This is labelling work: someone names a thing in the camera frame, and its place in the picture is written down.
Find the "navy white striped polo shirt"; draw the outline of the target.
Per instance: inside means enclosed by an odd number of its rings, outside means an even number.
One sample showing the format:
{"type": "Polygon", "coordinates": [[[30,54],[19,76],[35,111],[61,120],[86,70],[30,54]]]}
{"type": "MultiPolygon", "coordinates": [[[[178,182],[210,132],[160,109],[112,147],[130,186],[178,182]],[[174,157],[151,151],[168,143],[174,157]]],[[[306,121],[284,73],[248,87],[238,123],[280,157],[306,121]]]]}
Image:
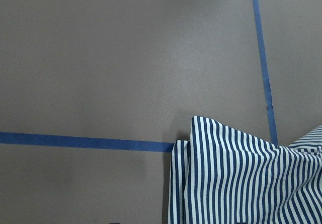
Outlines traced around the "navy white striped polo shirt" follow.
{"type": "Polygon", "coordinates": [[[194,116],[172,150],[168,223],[321,223],[321,127],[275,146],[194,116]]]}

